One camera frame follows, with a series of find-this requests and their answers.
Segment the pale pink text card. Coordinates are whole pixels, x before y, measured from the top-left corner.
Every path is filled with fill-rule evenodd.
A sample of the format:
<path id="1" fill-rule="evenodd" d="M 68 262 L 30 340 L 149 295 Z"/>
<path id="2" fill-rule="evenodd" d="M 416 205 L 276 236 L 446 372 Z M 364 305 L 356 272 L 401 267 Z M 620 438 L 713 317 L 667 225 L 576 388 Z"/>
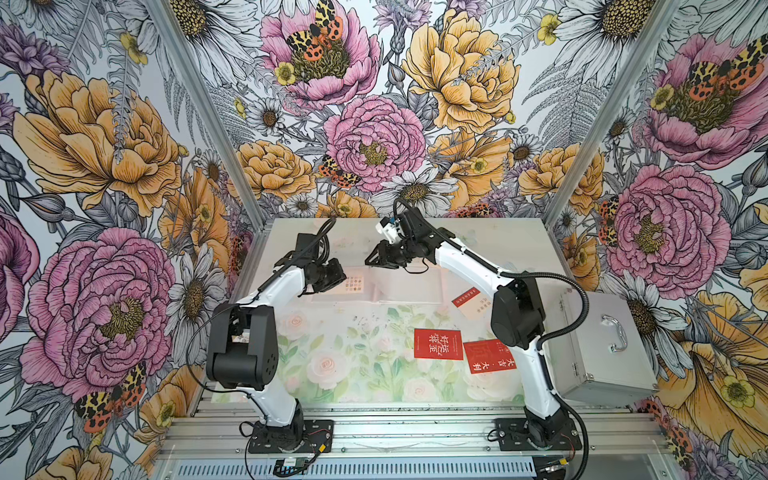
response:
<path id="1" fill-rule="evenodd" d="M 365 293 L 365 274 L 348 273 L 346 279 L 334 287 L 331 292 L 337 295 L 360 295 Z"/>

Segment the pink elephant photo album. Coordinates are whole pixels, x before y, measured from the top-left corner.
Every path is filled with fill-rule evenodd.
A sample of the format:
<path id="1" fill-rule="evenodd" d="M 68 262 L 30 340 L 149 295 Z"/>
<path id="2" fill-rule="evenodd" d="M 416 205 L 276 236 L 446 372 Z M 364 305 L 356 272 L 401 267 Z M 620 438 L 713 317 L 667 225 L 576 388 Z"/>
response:
<path id="1" fill-rule="evenodd" d="M 314 303 L 358 302 L 371 304 L 425 304 L 451 303 L 454 298 L 472 288 L 454 273 L 430 267 L 425 273 L 409 274 L 404 270 L 387 270 L 367 266 L 345 267 L 344 272 L 365 274 L 365 293 L 337 295 L 330 291 L 311 295 Z"/>

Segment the red card white characters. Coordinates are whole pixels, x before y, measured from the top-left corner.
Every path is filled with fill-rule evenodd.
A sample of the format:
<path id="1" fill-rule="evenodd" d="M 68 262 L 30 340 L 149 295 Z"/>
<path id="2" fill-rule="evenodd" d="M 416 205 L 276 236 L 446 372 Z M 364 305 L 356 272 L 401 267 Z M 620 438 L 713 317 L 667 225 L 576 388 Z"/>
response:
<path id="1" fill-rule="evenodd" d="M 416 359 L 451 360 L 464 359 L 461 332 L 459 330 L 414 330 L 413 356 Z"/>

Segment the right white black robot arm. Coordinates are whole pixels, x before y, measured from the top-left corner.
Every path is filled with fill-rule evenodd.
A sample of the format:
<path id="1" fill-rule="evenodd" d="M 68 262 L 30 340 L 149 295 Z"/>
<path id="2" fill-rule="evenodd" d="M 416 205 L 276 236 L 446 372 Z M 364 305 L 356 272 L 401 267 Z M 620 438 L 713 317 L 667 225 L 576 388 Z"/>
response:
<path id="1" fill-rule="evenodd" d="M 452 232 L 430 224 L 415 208 L 380 220 L 376 231 L 383 239 L 366 258 L 366 265 L 398 269 L 422 259 L 452 272 L 491 298 L 492 332 L 512 353 L 522 378 L 527 440 L 539 449 L 551 447 L 570 429 L 570 418 L 556 393 L 542 347 L 548 336 L 537 281 L 557 280 L 573 286 L 572 279 L 550 272 L 505 270 L 464 245 Z"/>

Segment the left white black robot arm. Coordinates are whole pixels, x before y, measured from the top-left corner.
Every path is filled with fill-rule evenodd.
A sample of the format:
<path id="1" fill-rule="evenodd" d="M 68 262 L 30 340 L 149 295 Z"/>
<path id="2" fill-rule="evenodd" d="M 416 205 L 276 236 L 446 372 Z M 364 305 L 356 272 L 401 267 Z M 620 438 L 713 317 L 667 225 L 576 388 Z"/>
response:
<path id="1" fill-rule="evenodd" d="M 294 451 L 306 437 L 300 401 L 277 377 L 277 310 L 345 280 L 340 262 L 330 256 L 328 235 L 300 233 L 295 248 L 276 262 L 272 274 L 255 291 L 215 309 L 206 376 L 225 393 L 239 393 L 253 405 L 261 421 L 254 425 L 251 437 L 260 444 Z"/>

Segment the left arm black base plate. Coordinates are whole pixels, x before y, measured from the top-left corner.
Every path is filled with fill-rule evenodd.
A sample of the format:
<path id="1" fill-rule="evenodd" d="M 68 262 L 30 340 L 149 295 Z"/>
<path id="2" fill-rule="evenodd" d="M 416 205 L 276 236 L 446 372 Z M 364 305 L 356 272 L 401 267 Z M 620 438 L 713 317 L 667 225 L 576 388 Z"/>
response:
<path id="1" fill-rule="evenodd" d="M 270 427 L 257 422 L 246 435 L 249 454 L 314 454 L 332 450 L 335 422 L 333 420 L 305 420 L 285 427 Z"/>

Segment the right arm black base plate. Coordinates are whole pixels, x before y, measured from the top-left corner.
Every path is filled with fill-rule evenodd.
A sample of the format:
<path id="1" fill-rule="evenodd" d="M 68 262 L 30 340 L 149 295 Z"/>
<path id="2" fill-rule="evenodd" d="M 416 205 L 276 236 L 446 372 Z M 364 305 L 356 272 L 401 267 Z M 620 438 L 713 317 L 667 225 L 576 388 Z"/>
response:
<path id="1" fill-rule="evenodd" d="M 494 428 L 502 451 L 545 453 L 583 449 L 581 437 L 571 419 L 547 429 L 545 425 L 531 423 L 526 418 L 497 418 Z"/>

